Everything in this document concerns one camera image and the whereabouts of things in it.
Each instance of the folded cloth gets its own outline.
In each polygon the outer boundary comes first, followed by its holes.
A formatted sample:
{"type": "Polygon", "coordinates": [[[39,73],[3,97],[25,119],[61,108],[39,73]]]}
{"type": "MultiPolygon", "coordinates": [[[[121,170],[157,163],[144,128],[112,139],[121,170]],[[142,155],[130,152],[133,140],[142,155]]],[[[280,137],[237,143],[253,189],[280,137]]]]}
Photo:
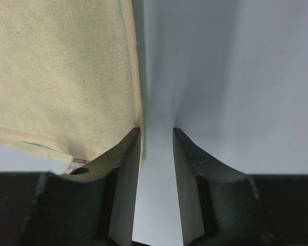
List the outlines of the folded cloth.
{"type": "Polygon", "coordinates": [[[0,143],[92,160],[142,125],[131,0],[0,0],[0,143]]]}

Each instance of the beige towel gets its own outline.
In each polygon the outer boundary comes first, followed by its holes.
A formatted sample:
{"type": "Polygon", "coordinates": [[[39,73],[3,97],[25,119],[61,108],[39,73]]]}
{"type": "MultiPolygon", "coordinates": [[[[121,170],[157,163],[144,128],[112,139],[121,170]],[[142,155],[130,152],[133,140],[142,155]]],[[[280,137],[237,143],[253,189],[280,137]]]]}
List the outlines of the beige towel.
{"type": "Polygon", "coordinates": [[[92,160],[142,124],[131,0],[0,0],[0,143],[92,160]]]}

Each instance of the fabric tag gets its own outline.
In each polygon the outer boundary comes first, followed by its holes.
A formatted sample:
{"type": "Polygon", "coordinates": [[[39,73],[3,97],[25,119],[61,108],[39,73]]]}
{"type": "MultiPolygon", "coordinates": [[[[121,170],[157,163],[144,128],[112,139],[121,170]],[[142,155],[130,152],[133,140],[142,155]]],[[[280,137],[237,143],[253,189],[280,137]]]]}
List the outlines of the fabric tag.
{"type": "Polygon", "coordinates": [[[80,168],[80,167],[84,166],[85,164],[88,164],[89,162],[90,161],[88,161],[88,160],[83,160],[83,159],[78,159],[78,158],[72,157],[72,159],[71,159],[69,165],[67,166],[67,168],[65,169],[64,173],[70,174],[75,169],[80,168]]]}

